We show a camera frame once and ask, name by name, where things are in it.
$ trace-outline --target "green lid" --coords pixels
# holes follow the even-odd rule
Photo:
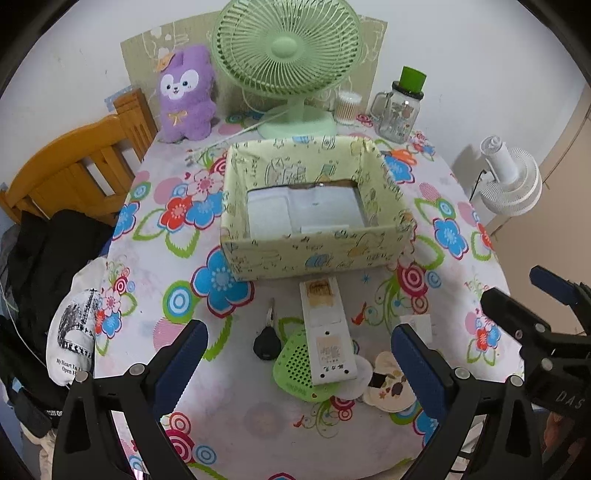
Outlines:
[[[411,93],[421,93],[426,78],[427,75],[423,72],[419,72],[411,67],[404,67],[398,85]]]

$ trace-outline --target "pink flower print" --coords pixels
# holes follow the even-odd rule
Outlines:
[[[194,202],[204,202],[207,195],[217,193],[223,188],[223,175],[217,171],[209,173],[207,170],[198,171],[193,176],[193,182],[187,187],[187,195]]]
[[[105,317],[110,317],[112,313],[117,313],[120,308],[121,295],[118,291],[109,287],[102,298],[102,309],[105,311]]]

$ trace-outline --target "black jacket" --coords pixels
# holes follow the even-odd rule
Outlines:
[[[16,406],[33,403],[54,427],[68,390],[52,382],[28,348],[45,363],[47,331],[72,278],[99,255],[111,235],[110,226],[72,210],[57,212],[49,221],[23,212],[18,240],[8,257],[8,284],[19,312],[15,325],[0,316],[0,380]],[[25,394],[26,399],[11,388],[14,378],[23,386],[20,397]],[[22,416],[19,420],[26,426],[30,415]]]

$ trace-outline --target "car key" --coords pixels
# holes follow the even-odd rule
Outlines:
[[[267,326],[256,337],[252,350],[261,360],[275,360],[281,353],[281,341],[275,332],[275,299],[271,299],[267,311]]]

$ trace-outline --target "cable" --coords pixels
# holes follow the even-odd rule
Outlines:
[[[253,112],[256,113],[262,113],[265,114],[266,112],[257,110],[256,108],[253,108],[252,105],[250,103],[248,103],[248,100],[246,99],[246,91],[244,90],[244,88],[242,89],[242,100],[244,100],[244,103],[246,104],[246,106],[251,109]]]
[[[4,302],[6,303],[6,305],[8,305],[8,301],[6,300],[6,295],[4,294],[4,288],[2,286],[2,284],[0,283],[0,292],[2,292],[2,298],[4,299]],[[14,321],[14,318],[12,317],[12,313],[10,312],[10,307],[8,308],[8,316],[10,317],[11,321],[12,321],[12,326],[14,327],[14,331],[17,333],[18,337],[21,339],[21,342],[24,343],[24,345],[27,347],[27,350],[29,350],[32,355],[41,362],[41,365],[43,365],[45,368],[47,368],[47,365],[45,364],[45,362],[43,360],[41,360],[37,354],[31,350],[31,348],[29,348],[29,346],[27,345],[26,341],[24,340],[23,337],[21,337],[20,332],[18,331],[17,328],[17,323]]]
[[[195,161],[194,160],[195,158],[199,158],[203,154],[203,152],[209,150],[210,148],[213,148],[213,147],[219,145],[220,143],[227,142],[228,140],[231,140],[232,138],[239,137],[242,134],[245,134],[245,133],[250,132],[250,131],[252,131],[252,130],[254,130],[256,128],[259,128],[261,125],[266,124],[267,122],[270,122],[271,120],[274,120],[275,118],[278,118],[281,115],[285,115],[288,111],[289,111],[289,109],[286,108],[285,110],[279,112],[276,115],[273,115],[272,117],[265,118],[264,120],[261,120],[260,122],[255,123],[251,127],[244,128],[244,129],[240,130],[238,133],[235,133],[233,135],[230,135],[229,137],[221,138],[218,141],[216,141],[216,142],[214,142],[214,143],[212,143],[210,145],[207,145],[206,147],[202,147],[201,149],[199,149],[198,152],[192,153],[190,157],[188,157],[188,158],[185,159],[185,161],[187,162],[187,166],[192,165],[193,162]]]
[[[486,170],[481,170],[480,173],[478,174],[478,178],[476,179],[476,183],[474,184],[474,188],[472,189],[472,194],[470,195],[470,201],[472,201],[472,199],[474,198],[474,194],[476,193],[476,188],[478,187],[478,184],[480,183],[480,178],[485,173],[488,173],[488,172]]]

